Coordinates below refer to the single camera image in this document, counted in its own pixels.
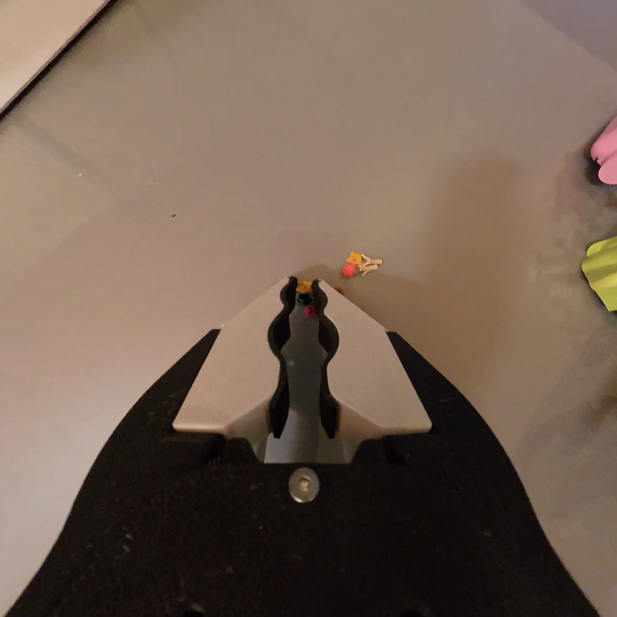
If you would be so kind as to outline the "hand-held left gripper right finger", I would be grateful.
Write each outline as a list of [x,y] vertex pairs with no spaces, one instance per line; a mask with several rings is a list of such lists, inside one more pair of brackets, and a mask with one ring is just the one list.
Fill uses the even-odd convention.
[[427,433],[432,422],[386,328],[322,280],[313,281],[320,368],[320,421],[347,448]]

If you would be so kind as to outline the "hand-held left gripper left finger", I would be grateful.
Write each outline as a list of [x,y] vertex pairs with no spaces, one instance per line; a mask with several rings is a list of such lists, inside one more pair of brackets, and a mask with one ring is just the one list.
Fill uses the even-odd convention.
[[248,442],[281,435],[289,405],[282,347],[291,335],[296,288],[296,277],[281,279],[215,332],[174,419],[175,431]]

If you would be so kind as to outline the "lime green soft toy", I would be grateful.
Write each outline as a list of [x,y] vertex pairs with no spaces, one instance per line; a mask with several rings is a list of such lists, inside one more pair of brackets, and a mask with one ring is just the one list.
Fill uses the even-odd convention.
[[587,248],[582,273],[607,311],[616,312],[616,236]]

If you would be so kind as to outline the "pink soft toy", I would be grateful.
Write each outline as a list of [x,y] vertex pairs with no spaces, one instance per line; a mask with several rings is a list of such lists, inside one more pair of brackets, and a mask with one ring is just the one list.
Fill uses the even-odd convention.
[[599,181],[616,186],[616,117],[607,124],[593,143],[590,157],[598,166]]

